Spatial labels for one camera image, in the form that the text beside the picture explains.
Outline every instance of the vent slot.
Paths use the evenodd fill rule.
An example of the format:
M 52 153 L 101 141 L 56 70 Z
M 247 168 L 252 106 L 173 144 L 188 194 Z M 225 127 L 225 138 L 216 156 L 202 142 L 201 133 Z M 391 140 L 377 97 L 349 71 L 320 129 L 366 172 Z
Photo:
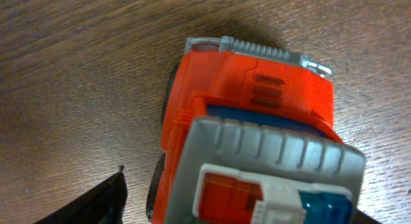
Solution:
M 279 99 L 267 99 L 267 98 L 260 98 L 260 97 L 252 98 L 251 103 L 254 103 L 256 105 L 268 106 L 272 108 L 279 108 L 281 105 Z
M 270 76 L 264 76 L 261 74 L 257 74 L 255 76 L 255 79 L 257 82 L 262 82 L 262 83 L 267 83 L 267 84 L 271 84 L 271 85 L 275 85 L 278 87 L 284 87 L 285 86 L 285 82 L 282 79 L 279 78 L 274 78 L 274 77 L 270 77 Z
M 280 97 L 282 92 L 277 89 L 271 89 L 269 87 L 263 87 L 263 86 L 254 86 L 252 90 L 256 94 L 260 94 L 263 96 L 273 96 L 273 97 Z

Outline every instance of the toy truck cab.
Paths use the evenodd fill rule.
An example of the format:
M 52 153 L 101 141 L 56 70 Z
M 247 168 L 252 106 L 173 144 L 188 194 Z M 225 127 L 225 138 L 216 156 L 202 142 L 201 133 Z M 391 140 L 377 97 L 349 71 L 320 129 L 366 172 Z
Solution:
M 153 223 L 347 223 L 365 158 L 333 131 L 330 68 L 309 56 L 188 38 L 167 98 Z

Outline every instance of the black tire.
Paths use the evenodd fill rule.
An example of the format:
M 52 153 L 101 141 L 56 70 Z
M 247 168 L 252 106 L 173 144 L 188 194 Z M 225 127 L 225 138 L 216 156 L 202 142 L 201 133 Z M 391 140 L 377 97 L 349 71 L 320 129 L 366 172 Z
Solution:
M 180 63 L 176 64 L 173 67 L 173 70 L 171 70 L 171 73 L 170 73 L 170 77 L 168 78 L 168 83 L 167 83 L 167 88 L 166 88 L 166 95 L 165 95 L 164 101 L 162 103 L 161 126 L 164 122 L 164 117 L 165 117 L 166 111 L 167 111 L 168 98 L 170 97 L 171 89 L 173 88 L 175 75 L 177 74 L 177 71 L 179 70 L 179 66 L 180 66 Z
M 146 201 L 146 217 L 149 222 L 152 222 L 155 197 L 157 196 L 157 190 L 159 189 L 161 174 L 164 171 L 164 162 L 166 161 L 166 154 L 163 153 L 155 166 L 152 182 L 148 189 L 147 201 Z

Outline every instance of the wooden table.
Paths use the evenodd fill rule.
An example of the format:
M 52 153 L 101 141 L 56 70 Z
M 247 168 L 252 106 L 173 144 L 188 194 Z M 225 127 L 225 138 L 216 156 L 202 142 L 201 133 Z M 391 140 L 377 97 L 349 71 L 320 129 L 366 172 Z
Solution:
M 411 0 L 1 0 L 0 223 L 31 223 L 125 165 L 145 223 L 186 37 L 233 35 L 335 70 L 335 130 L 363 151 L 359 208 L 411 221 Z

